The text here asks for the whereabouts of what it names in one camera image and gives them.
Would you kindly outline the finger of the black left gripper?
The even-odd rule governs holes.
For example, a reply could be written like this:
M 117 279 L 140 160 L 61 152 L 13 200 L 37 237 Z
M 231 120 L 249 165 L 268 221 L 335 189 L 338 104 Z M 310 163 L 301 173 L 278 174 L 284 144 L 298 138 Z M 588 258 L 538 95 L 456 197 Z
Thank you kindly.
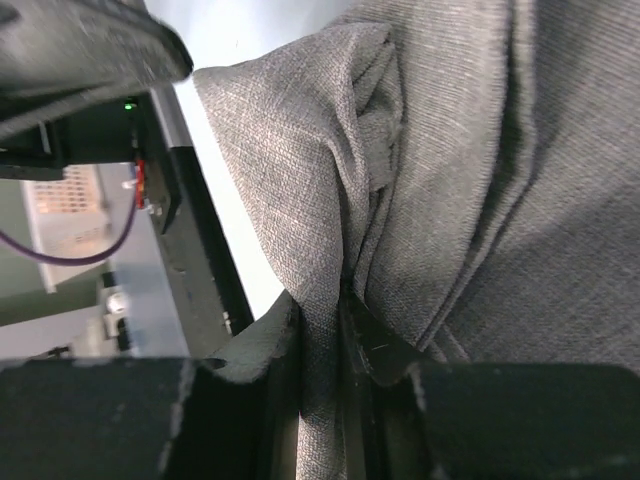
M 121 1 L 1 4 L 1 137 L 186 79 L 179 35 Z

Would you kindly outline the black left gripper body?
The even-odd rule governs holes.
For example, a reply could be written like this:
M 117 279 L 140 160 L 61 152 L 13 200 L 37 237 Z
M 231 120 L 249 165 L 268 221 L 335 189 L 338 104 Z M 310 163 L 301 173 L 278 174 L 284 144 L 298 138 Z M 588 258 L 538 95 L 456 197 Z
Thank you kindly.
M 148 97 L 117 98 L 9 135 L 1 141 L 1 177 L 58 181 L 65 178 L 65 168 L 75 165 L 139 166 Z

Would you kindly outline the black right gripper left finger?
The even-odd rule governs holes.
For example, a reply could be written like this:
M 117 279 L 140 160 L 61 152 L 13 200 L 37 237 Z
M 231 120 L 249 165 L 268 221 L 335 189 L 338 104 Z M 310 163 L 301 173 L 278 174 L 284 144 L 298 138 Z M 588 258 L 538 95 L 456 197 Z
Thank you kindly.
M 5 479 L 291 479 L 300 310 L 282 294 L 207 359 L 5 361 Z

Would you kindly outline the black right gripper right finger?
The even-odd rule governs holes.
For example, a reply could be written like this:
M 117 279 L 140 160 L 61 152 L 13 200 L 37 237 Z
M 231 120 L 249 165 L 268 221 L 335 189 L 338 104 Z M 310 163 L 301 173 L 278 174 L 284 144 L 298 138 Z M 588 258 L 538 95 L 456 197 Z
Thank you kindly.
M 639 379 L 617 366 L 434 362 L 339 301 L 351 479 L 635 479 Z

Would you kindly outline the grey cloth napkin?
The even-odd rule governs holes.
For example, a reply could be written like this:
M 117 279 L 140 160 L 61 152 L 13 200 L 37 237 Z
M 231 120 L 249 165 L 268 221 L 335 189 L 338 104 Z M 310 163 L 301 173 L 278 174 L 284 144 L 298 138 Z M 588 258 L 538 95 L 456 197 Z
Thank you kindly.
M 345 282 L 439 362 L 638 368 L 637 2 L 361 1 L 194 82 L 302 310 L 299 478 L 345 475 Z

